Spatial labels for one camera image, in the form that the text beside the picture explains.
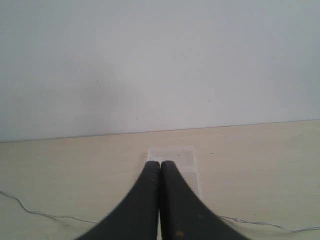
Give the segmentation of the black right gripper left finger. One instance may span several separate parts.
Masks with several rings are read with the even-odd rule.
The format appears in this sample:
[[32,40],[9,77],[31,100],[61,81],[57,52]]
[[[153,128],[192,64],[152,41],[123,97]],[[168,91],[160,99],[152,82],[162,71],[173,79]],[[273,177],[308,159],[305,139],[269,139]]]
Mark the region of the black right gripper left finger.
[[160,164],[147,161],[136,182],[108,216],[79,240],[156,240]]

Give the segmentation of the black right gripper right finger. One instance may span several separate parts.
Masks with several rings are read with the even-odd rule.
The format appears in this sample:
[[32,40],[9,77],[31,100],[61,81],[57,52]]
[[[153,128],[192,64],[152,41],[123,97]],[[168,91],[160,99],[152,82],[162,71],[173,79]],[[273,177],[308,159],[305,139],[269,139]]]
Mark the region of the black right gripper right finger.
[[245,240],[195,195],[173,161],[161,163],[160,225],[163,240]]

